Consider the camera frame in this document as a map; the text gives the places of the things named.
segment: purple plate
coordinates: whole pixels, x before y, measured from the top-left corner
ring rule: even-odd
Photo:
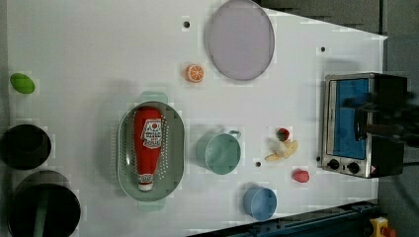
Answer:
[[[231,0],[222,5],[209,22],[208,41],[213,63],[231,79],[260,76],[274,55],[271,21],[249,0]]]

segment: white surface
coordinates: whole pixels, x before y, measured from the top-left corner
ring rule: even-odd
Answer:
[[[52,139],[42,169],[61,172],[82,204],[73,236],[185,236],[251,223],[241,205],[252,183],[278,196],[274,217],[377,197],[377,180],[316,167],[320,85],[325,74],[381,71],[378,36],[269,11],[273,62],[260,77],[237,82],[210,64],[204,28],[220,1],[8,1],[10,73],[37,82],[30,96],[10,90],[11,125],[37,124]],[[183,22],[191,27],[183,29]],[[182,78],[186,63],[206,69],[201,84]],[[166,92],[186,126],[186,167],[158,211],[144,212],[116,178],[119,119],[145,90]],[[209,129],[237,127],[242,159],[229,175],[197,166],[196,141]],[[266,163],[268,137],[287,127],[299,149]],[[261,161],[257,168],[254,163]],[[292,180],[304,168],[307,184]]]

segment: toaster oven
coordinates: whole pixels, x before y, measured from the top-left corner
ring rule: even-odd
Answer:
[[[322,168],[361,178],[401,174],[404,143],[363,132],[367,124],[382,124],[384,119],[379,113],[348,108],[345,102],[374,94],[381,105],[402,105],[407,79],[378,73],[328,75],[325,87]]]

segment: green tray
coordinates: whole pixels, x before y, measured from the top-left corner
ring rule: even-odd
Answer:
[[[158,201],[168,197],[178,187],[184,173],[184,124],[179,114],[167,102],[167,96],[163,93],[142,93],[140,104],[126,113],[118,131],[118,179],[126,194],[139,201]],[[156,108],[163,116],[161,154],[154,174],[153,189],[148,192],[138,188],[133,145],[133,116],[141,107]]]

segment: ketchup label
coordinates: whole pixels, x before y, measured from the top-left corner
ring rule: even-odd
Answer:
[[[147,119],[141,134],[143,145],[150,149],[158,148],[161,146],[161,137],[161,118]]]
[[[139,175],[138,176],[138,182],[143,183],[152,183],[153,182],[153,175],[145,174],[145,175]]]

